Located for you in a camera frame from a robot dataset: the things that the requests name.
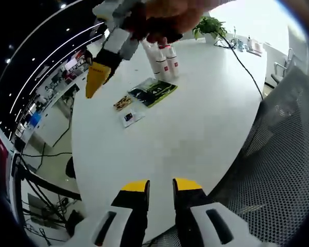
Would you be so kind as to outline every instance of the small card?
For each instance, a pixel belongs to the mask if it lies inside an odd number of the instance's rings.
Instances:
[[[115,107],[117,111],[121,111],[123,108],[130,105],[131,103],[132,103],[132,99],[129,96],[125,96],[113,106]]]
[[[142,112],[136,111],[134,109],[127,111],[120,116],[125,128],[139,121],[143,117],[144,114]]]

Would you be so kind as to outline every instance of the white bottle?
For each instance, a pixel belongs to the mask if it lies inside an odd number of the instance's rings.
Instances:
[[[247,47],[248,47],[249,50],[253,50],[252,40],[251,40],[250,36],[248,36],[248,39],[247,39]]]
[[[156,63],[160,71],[160,79],[166,82],[170,81],[170,71],[169,71],[168,63],[167,63],[166,57],[164,56],[161,50],[158,51]]]
[[[142,42],[143,48],[145,50],[146,56],[148,57],[148,60],[150,62],[152,71],[154,73],[154,76],[158,75],[160,70],[159,67],[156,63],[156,58],[157,58],[157,52],[158,49],[153,45],[151,46],[147,41]]]
[[[171,75],[176,78],[179,76],[179,62],[177,60],[176,52],[174,47],[170,47],[167,50],[167,63],[170,70]]]

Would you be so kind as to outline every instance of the book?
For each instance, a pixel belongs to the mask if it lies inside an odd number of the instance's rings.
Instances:
[[[177,88],[176,85],[148,78],[128,93],[147,107],[152,107]]]

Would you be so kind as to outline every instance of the bright window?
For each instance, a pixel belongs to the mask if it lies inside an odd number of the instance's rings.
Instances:
[[[213,9],[210,15],[226,22],[224,27],[229,33],[234,32],[235,26],[237,35],[267,42],[284,54],[289,48],[287,26],[302,33],[284,6],[275,0],[236,0]]]

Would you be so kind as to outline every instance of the desk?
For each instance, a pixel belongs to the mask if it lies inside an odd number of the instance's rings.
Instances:
[[[209,193],[225,175],[255,119],[261,98],[231,50],[204,39],[175,45],[178,88],[124,128],[113,105],[152,76],[142,46],[124,61],[92,99],[76,94],[72,150],[77,183],[88,213],[110,205],[128,182],[150,179],[148,228],[144,241],[175,224],[172,178],[197,181]],[[236,51],[262,91],[262,58]]]

